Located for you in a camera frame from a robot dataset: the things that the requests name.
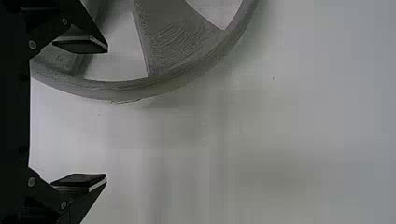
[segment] gray plastic part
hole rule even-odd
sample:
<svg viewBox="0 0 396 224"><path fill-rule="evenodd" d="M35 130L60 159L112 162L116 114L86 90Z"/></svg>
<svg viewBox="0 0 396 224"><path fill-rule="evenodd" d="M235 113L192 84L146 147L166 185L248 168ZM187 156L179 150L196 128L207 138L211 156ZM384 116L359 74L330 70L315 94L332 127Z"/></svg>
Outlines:
<svg viewBox="0 0 396 224"><path fill-rule="evenodd" d="M244 0L225 30L184 0L130 1L148 77L114 82L88 80L63 72L68 69L73 73L74 62L70 60L57 68L38 56L31 63L33 78L61 91L112 102L136 101L172 91L210 70L232 49L260 0ZM62 56L55 55L51 60L62 61Z"/></svg>

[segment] screw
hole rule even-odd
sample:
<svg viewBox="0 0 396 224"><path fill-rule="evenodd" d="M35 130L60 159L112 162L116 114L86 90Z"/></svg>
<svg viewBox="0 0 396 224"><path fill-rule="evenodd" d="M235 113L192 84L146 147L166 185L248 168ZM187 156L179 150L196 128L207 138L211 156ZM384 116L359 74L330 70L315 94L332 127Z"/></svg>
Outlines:
<svg viewBox="0 0 396 224"><path fill-rule="evenodd" d="M61 209L64 210L67 207L67 202L61 203Z"/></svg>
<svg viewBox="0 0 396 224"><path fill-rule="evenodd" d="M29 180L27 181L27 186L29 186L29 188L31 188L34 185L35 185L35 178L34 177L30 177Z"/></svg>
<svg viewBox="0 0 396 224"><path fill-rule="evenodd" d="M37 49L37 43L34 40L29 41L30 49Z"/></svg>
<svg viewBox="0 0 396 224"><path fill-rule="evenodd" d="M64 25L67 25L67 24L69 23L69 21L68 21L66 18L63 18L63 19L62 19L62 23L63 23Z"/></svg>

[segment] white backdrop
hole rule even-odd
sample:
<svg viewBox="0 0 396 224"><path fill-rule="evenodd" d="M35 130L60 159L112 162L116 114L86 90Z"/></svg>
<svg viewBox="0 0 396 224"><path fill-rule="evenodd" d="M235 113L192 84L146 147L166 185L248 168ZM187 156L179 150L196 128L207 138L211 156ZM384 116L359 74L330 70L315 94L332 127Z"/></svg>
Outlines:
<svg viewBox="0 0 396 224"><path fill-rule="evenodd" d="M234 10L191 2L213 20ZM31 166L108 174L84 223L395 223L395 4L269 0L209 74L138 103L33 81ZM105 28L116 56L87 77L143 74L121 18Z"/></svg>

